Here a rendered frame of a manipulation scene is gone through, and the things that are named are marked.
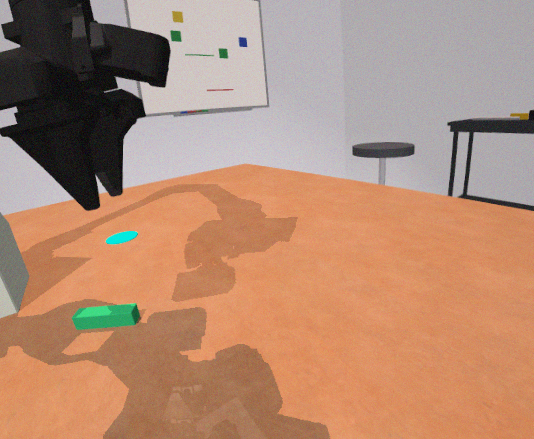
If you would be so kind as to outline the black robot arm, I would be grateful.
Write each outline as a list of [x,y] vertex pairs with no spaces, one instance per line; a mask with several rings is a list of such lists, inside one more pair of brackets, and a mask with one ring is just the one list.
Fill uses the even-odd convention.
[[110,23],[90,22],[86,7],[78,3],[77,8],[78,13],[71,14],[71,52],[76,73],[96,74],[98,66],[118,78],[165,87],[171,54],[166,37]]

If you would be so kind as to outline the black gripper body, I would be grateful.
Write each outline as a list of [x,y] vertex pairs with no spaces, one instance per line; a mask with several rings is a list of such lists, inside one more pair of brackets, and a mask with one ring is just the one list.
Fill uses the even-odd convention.
[[96,74],[76,73],[71,14],[78,3],[94,22],[79,0],[23,0],[12,8],[13,22],[1,24],[4,38],[21,46],[0,52],[0,110],[16,107],[17,124],[78,109],[101,112],[97,124],[146,117],[138,96],[113,90],[115,76],[98,66]]

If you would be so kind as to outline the green rectangular block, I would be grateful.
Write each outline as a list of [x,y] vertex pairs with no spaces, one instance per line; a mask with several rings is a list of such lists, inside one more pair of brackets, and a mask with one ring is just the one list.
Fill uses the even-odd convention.
[[96,329],[135,325],[140,317],[137,304],[79,308],[72,320],[76,329]]

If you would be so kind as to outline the cyan circle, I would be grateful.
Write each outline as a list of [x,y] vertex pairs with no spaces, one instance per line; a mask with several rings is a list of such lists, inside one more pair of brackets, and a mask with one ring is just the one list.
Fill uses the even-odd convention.
[[115,234],[114,236],[108,237],[106,240],[106,243],[108,244],[118,244],[118,243],[125,243],[128,241],[133,240],[138,235],[135,231],[126,231],[122,233]]

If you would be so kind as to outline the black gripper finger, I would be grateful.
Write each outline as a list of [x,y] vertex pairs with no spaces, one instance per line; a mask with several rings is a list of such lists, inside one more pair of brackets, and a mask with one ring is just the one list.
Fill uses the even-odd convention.
[[122,194],[123,139],[137,118],[126,117],[96,124],[89,143],[95,175],[111,196]]
[[0,128],[86,211],[100,207],[89,143],[101,112],[78,109]]

